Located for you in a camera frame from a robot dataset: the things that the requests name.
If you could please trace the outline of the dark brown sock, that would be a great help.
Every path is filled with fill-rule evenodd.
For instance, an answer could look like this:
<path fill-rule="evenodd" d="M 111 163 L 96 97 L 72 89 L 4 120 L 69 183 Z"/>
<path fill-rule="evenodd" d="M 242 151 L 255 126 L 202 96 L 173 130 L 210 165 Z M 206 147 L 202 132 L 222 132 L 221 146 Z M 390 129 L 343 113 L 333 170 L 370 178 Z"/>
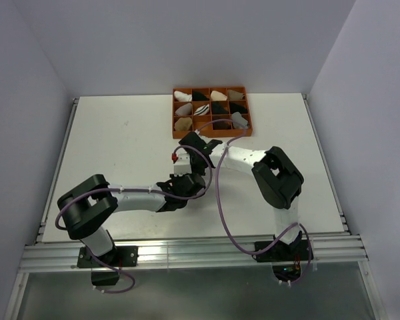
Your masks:
<path fill-rule="evenodd" d="M 229 130 L 231 129 L 231 122 L 228 116 L 214 116 L 213 117 L 213 129 L 214 130 Z"/>

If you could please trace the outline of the grey sock black stripes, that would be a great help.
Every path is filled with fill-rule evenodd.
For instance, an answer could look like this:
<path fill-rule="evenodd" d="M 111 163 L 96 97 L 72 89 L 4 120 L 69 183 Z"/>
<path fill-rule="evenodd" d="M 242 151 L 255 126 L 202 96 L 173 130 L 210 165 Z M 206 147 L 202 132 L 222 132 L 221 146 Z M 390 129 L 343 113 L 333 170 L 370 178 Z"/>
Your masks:
<path fill-rule="evenodd" d="M 250 128 L 248 120 L 246 120 L 240 112 L 231 114 L 232 126 L 234 129 L 248 129 Z"/>

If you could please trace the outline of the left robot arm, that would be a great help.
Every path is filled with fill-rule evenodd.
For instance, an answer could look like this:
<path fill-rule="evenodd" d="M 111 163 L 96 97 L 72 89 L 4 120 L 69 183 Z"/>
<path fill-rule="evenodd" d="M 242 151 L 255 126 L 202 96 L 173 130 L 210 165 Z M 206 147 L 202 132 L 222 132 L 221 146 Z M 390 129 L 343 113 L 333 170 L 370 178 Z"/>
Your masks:
<path fill-rule="evenodd" d="M 55 226 L 65 230 L 70 239 L 82 242 L 98 264 L 109 266 L 116 260 L 117 250 L 103 224 L 112 214 L 176 211 L 201 197 L 209 186 L 197 173 L 171 175 L 165 182 L 135 188 L 111 185 L 102 174 L 96 174 L 59 198 Z"/>

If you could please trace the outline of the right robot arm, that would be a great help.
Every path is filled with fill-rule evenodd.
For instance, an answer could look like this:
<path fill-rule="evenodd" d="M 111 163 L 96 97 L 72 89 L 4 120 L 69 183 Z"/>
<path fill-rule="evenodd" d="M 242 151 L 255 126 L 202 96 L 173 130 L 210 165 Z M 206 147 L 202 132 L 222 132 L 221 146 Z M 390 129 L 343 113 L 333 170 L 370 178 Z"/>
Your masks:
<path fill-rule="evenodd" d="M 215 198 L 223 228 L 230 241 L 244 253 L 253 251 L 242 248 L 231 234 L 221 204 L 219 178 L 222 169 L 229 169 L 252 176 L 265 202 L 274 210 L 277 236 L 273 242 L 278 257 L 291 259 L 298 252 L 302 235 L 305 233 L 299 223 L 297 204 L 304 177 L 279 147 L 269 150 L 250 150 L 230 145 L 232 138 L 224 143 L 207 140 L 196 132 L 190 132 L 179 141 L 182 148 L 191 152 L 191 166 L 200 169 L 210 164 L 215 169 Z"/>

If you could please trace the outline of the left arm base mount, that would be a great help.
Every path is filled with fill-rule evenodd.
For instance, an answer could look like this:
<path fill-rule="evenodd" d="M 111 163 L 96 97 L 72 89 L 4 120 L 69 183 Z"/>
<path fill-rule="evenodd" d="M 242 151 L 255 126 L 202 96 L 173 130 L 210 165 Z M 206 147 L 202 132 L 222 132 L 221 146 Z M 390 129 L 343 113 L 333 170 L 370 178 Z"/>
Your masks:
<path fill-rule="evenodd" d="M 121 272 L 116 269 L 135 267 L 137 258 L 138 246 L 117 246 L 96 259 L 86 247 L 82 247 L 79 250 L 77 268 L 90 269 L 92 285 L 107 288 L 116 285 L 121 278 Z"/>

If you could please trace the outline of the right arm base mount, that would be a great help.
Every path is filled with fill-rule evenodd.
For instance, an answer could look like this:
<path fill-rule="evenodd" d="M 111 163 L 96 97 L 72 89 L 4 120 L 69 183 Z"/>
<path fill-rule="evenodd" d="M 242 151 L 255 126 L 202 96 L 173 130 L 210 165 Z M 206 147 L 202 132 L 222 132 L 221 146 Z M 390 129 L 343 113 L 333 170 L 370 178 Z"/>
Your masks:
<path fill-rule="evenodd" d="M 254 255 L 253 259 L 258 263 L 271 263 L 273 275 L 279 284 L 290 287 L 311 265 L 314 253 L 308 240 L 298 238 L 290 245 L 279 241 L 267 252 Z"/>

